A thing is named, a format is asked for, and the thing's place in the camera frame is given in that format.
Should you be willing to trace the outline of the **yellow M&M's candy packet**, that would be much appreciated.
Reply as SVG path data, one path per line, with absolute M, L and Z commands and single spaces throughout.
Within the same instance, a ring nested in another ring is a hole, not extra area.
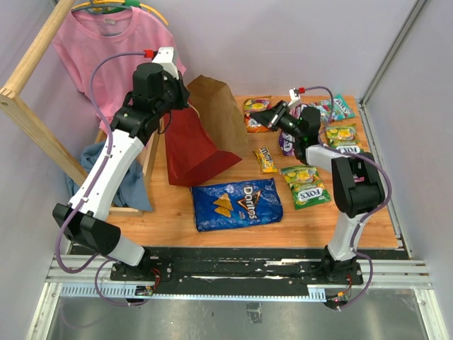
M 267 147 L 258 148 L 254 150 L 253 153 L 258 160 L 262 174 L 273 174 L 278 172 L 278 169 Z

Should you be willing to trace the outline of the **green candy packet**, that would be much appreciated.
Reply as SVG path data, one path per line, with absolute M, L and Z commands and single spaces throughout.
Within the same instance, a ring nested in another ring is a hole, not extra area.
M 331 202 L 318 170 L 313 166 L 298 165 L 280 170 L 292 193 L 294 209 L 301 210 Z
M 329 126 L 326 128 L 328 146 L 341 152 L 358 154 L 363 151 L 356 124 Z

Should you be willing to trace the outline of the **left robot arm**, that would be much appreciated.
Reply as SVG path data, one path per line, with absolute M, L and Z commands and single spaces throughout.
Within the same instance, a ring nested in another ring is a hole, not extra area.
M 106 219 L 127 170 L 159 129 L 160 120 L 172 110 L 187 108 L 188 97 L 182 74 L 173 62 L 140 64 L 94 167 L 71 200 L 66 205 L 56 204 L 52 211 L 60 227 L 59 237 L 126 264 L 127 272 L 139 281 L 151 273 L 144 248 Z

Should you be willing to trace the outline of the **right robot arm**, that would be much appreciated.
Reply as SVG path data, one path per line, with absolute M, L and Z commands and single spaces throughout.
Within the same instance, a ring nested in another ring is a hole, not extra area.
M 337 283 L 356 273 L 359 238 L 370 215 L 385 200 L 373 156 L 369 152 L 349 156 L 321 144 L 321 114 L 311 106 L 303 108 L 295 118 L 287 103 L 280 101 L 271 109 L 252 113 L 251 118 L 269 130 L 281 130 L 293 137 L 295 157 L 332 176 L 333 199 L 339 216 L 333 238 L 323 251 L 321 267 L 314 274 L 328 283 Z

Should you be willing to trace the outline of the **teal candy packet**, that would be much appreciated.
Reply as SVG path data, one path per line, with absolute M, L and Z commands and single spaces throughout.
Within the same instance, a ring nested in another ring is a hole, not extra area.
M 322 123 L 338 122 L 356 116 L 341 94 L 333 97 L 333 112 L 331 112 L 331 100 L 317 101 L 310 103 L 309 106 L 319 110 Z

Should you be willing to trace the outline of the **blue Doritos chip bag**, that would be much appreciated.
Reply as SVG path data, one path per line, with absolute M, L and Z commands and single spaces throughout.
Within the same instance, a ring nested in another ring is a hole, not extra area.
M 197 186 L 190 191 L 199 232 L 267 225 L 283 217 L 273 178 Z

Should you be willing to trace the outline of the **purple candy packet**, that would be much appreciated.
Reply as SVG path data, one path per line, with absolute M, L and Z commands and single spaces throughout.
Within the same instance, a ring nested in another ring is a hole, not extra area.
M 308 104 L 300 103 L 300 104 L 296 105 L 295 107 L 291 108 L 289 113 L 292 117 L 294 117 L 295 119 L 298 120 L 301 117 L 302 111 L 307 107 L 309 107 Z
M 293 157 L 294 156 L 294 142 L 295 138 L 284 131 L 280 131 L 278 137 L 278 144 L 284 156 Z

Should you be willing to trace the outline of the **red paper bag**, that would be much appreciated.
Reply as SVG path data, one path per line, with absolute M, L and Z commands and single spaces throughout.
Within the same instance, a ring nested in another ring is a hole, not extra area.
M 227 83 L 200 75 L 187 89 L 189 108 L 164 118 L 168 183 L 199 186 L 239 163 L 248 152 L 243 113 Z

